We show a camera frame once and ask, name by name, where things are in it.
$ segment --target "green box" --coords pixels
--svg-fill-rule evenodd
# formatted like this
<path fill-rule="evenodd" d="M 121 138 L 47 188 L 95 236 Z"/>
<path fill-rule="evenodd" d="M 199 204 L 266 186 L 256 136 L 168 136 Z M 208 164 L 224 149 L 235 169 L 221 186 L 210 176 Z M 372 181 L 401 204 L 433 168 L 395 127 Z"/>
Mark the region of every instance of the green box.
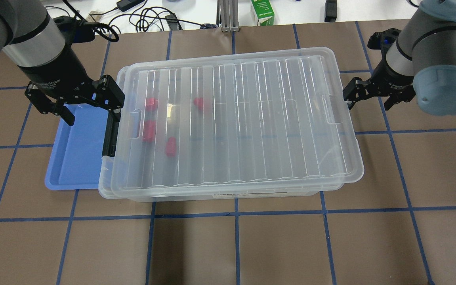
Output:
<path fill-rule="evenodd" d="M 273 26 L 275 13 L 273 13 L 270 0 L 251 0 L 252 12 L 258 26 Z"/>

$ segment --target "storage box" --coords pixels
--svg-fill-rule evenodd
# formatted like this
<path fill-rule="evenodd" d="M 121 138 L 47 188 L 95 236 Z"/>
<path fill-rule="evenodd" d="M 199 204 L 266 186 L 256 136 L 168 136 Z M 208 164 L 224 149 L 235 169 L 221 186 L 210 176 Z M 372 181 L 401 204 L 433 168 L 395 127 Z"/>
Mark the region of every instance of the storage box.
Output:
<path fill-rule="evenodd" d="M 270 0 L 251 0 L 251 13 L 257 26 L 273 26 L 275 13 Z"/>
<path fill-rule="evenodd" d="M 312 195 L 363 164 L 326 47 L 138 63 L 99 192 L 136 201 Z"/>

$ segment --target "plastic container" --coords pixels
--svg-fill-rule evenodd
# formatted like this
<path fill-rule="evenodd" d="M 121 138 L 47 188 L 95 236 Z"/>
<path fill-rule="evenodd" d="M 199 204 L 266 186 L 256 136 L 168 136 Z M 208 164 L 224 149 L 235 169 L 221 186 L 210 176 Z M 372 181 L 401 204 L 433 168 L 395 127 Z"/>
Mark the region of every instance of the plastic container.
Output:
<path fill-rule="evenodd" d="M 117 82 L 126 101 L 105 198 L 312 195 L 364 172 L 326 47 L 138 63 Z"/>

